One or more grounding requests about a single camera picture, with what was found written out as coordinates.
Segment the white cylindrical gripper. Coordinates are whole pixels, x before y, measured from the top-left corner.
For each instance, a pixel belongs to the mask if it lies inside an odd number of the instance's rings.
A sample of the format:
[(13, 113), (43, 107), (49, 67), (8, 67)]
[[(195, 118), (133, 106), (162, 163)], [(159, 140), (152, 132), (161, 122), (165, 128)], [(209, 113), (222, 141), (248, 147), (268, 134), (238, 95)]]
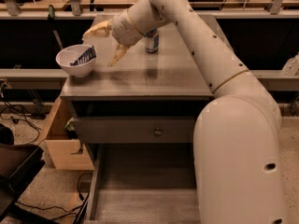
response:
[(143, 37), (144, 16), (135, 14), (129, 9), (124, 10), (120, 15), (111, 20), (101, 21), (82, 36), (85, 40), (90, 37), (107, 37), (112, 30), (112, 36), (118, 41), (113, 58), (108, 62), (108, 66), (114, 66), (128, 51), (130, 46), (135, 45)]

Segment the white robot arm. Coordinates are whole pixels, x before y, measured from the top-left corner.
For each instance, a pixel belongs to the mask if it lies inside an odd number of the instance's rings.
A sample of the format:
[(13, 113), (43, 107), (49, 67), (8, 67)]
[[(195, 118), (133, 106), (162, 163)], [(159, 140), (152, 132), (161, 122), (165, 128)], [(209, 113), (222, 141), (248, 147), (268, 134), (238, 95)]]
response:
[(85, 35), (112, 35), (120, 60), (143, 35), (169, 22), (214, 95), (193, 133), (201, 224), (287, 224), (278, 104), (188, 0), (139, 0)]

